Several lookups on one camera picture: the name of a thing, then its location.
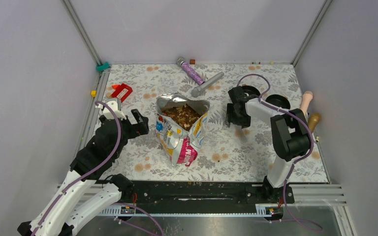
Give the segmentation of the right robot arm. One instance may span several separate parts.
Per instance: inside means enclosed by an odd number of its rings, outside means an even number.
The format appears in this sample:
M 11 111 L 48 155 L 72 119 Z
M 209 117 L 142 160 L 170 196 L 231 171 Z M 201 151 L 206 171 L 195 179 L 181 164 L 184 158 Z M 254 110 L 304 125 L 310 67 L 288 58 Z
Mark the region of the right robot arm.
M 276 202 L 287 188 L 294 161 L 311 150 L 313 142 L 304 113 L 291 109 L 287 98 L 273 94 L 265 99 L 252 86 L 237 86 L 228 91 L 230 103 L 226 108 L 226 125 L 247 128 L 251 119 L 266 123 L 271 129 L 276 153 L 273 168 L 263 180 L 260 191 L 266 201 Z

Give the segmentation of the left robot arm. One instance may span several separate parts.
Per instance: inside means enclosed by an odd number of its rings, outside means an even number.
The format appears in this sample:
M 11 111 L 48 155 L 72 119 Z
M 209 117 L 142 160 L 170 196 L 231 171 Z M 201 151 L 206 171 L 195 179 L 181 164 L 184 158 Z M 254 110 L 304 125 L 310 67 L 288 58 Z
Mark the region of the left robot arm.
M 136 124 L 128 118 L 101 115 L 100 127 L 77 152 L 70 169 L 51 202 L 34 220 L 22 222 L 17 231 L 22 236 L 74 236 L 103 209 L 117 201 L 127 202 L 133 197 L 133 182 L 123 174 L 111 177 L 106 186 L 83 206 L 75 206 L 120 156 L 130 139 L 149 133 L 149 119 L 131 110 Z

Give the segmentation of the clear plastic scoop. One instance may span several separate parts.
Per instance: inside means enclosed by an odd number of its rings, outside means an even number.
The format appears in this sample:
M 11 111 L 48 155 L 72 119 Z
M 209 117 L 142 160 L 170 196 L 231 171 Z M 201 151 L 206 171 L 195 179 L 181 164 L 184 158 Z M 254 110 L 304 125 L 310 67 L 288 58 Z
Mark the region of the clear plastic scoop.
M 245 143 L 247 141 L 246 135 L 242 128 L 238 128 L 237 130 L 238 138 L 240 139 L 240 142 Z

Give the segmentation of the cat food bag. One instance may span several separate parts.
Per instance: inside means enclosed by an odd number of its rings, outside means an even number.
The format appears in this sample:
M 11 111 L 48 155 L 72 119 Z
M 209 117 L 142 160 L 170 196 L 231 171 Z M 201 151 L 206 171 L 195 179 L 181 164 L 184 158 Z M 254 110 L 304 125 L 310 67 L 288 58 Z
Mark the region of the cat food bag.
M 189 131 L 180 127 L 172 118 L 163 115 L 166 108 L 189 105 L 200 118 Z M 202 147 L 210 103 L 207 100 L 191 100 L 180 93 L 162 94 L 156 100 L 156 130 L 160 144 L 173 165 L 189 167 L 196 160 Z

